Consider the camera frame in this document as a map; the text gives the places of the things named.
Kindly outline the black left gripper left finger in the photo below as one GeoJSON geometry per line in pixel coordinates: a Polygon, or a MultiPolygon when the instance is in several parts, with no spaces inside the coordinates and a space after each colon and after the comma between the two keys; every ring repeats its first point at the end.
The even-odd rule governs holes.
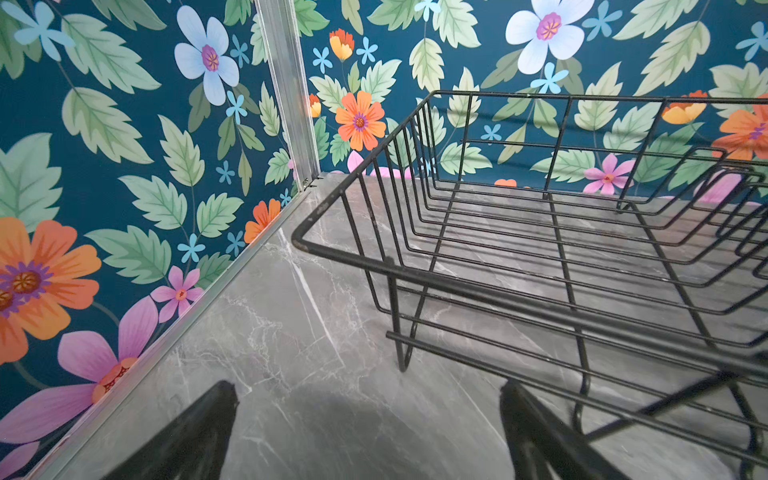
{"type": "Polygon", "coordinates": [[[217,382],[105,477],[218,479],[238,405],[235,385],[217,382]]]}

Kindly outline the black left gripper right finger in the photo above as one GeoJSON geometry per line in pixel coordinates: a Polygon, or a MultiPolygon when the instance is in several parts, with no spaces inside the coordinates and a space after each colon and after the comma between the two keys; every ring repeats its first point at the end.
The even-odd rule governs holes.
{"type": "Polygon", "coordinates": [[[503,385],[499,408],[516,479],[627,477],[521,383],[503,385]]]}

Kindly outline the black wire dish rack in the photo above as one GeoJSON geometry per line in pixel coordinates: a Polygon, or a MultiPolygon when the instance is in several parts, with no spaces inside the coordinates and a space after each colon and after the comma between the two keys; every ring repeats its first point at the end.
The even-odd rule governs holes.
{"type": "Polygon", "coordinates": [[[406,371],[521,383],[630,478],[767,475],[765,96],[438,90],[302,221],[406,371]]]}

